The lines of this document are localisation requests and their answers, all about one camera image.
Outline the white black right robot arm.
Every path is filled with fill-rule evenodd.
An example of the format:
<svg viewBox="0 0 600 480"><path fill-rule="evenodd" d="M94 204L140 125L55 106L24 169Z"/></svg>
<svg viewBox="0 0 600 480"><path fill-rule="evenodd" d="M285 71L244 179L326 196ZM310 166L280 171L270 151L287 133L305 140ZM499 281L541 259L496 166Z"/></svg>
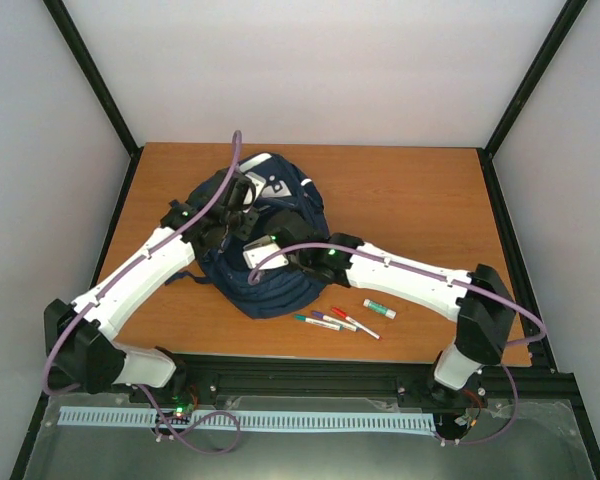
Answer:
<svg viewBox="0 0 600 480"><path fill-rule="evenodd" d="M389 294L455 323L455 337L426 381L438 404L450 403L482 367L501 362L516 316L507 288L487 265L466 271L409 260L356 236L325 236L290 210L267 222L244 258L252 268L290 266L327 284Z"/></svg>

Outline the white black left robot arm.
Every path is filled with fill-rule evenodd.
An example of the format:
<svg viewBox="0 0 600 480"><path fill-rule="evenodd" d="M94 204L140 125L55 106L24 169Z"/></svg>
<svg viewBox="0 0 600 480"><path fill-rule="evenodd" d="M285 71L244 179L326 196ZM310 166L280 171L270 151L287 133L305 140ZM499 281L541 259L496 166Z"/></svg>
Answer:
<svg viewBox="0 0 600 480"><path fill-rule="evenodd" d="M145 384L166 402L181 400L188 378L159 348L123 345L116 338L134 312L172 275L234 235L244 239L258 218L255 201L266 179L218 171L184 202L174 200L149 239L105 280L44 310L48 363L86 392L115 384Z"/></svg>

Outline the navy blue student backpack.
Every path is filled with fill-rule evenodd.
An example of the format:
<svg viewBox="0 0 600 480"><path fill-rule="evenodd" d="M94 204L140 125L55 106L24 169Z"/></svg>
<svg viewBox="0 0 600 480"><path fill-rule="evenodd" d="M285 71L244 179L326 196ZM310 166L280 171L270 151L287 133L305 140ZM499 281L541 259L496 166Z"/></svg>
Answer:
<svg viewBox="0 0 600 480"><path fill-rule="evenodd" d="M201 255L200 276L180 271L167 285L189 277L196 283L214 285L234 306L252 319L268 319L291 314L315 301L326 285L298 270L280 268L258 272L260 281L248 283L250 268L244 247L266 235L267 224L278 214L289 210L299 215L312 229L324 236L329 227L324 202L313 181L296 165L278 153L261 152L238 164L240 172L262 177L265 187L254 205L258 218L246 238L234 234L223 240L219 248Z"/></svg>

